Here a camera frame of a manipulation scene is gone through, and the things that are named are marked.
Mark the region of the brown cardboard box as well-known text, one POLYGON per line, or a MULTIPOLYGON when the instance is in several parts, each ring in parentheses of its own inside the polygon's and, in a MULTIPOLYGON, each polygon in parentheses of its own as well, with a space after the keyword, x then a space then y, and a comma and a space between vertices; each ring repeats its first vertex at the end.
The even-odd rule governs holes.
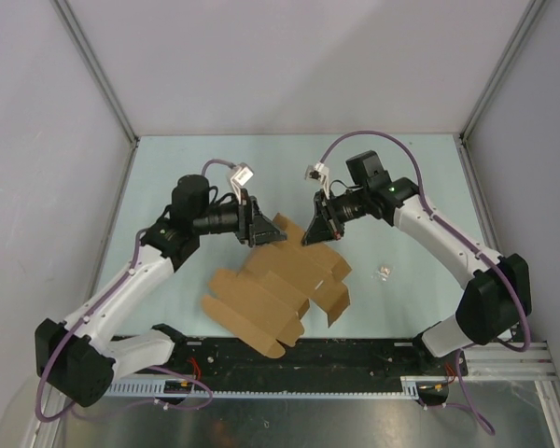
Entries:
POLYGON ((331 326, 350 305, 347 261, 325 244, 303 246, 304 230, 278 213, 283 242, 251 250, 242 268, 218 269, 202 297, 204 313, 268 358, 280 358, 304 334, 301 319, 314 303, 331 326))

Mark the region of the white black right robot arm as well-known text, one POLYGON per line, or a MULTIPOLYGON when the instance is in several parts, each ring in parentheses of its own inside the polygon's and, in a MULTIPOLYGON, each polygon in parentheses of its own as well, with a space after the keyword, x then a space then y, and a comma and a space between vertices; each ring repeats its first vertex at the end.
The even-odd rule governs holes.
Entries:
POLYGON ((346 165, 354 185, 341 195, 331 192, 324 163, 307 168, 306 178, 322 188, 314 196, 315 213, 302 245, 340 240, 347 222, 372 216, 412 237, 463 290, 454 314, 418 335, 420 345, 412 350, 412 363, 419 372, 433 374, 450 353, 490 343, 514 325, 521 326, 524 343, 530 343, 530 280, 522 257, 504 257, 470 240, 438 213, 419 182, 392 179, 375 152, 352 157, 346 165))

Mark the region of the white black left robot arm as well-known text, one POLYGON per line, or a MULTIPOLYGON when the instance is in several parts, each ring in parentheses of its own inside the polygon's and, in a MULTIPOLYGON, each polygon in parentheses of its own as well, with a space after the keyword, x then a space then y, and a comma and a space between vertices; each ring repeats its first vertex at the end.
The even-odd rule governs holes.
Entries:
POLYGON ((249 247, 287 239, 246 189, 229 194, 225 203, 211 201, 213 189, 203 175, 179 178, 163 213, 136 234, 132 257, 118 275, 63 321, 47 318, 37 327, 40 388, 51 385, 89 407, 119 378, 154 366, 170 373, 186 366, 188 351, 177 343, 181 335, 166 325, 121 341, 113 339, 115 333, 199 249, 201 237, 232 233, 249 247))

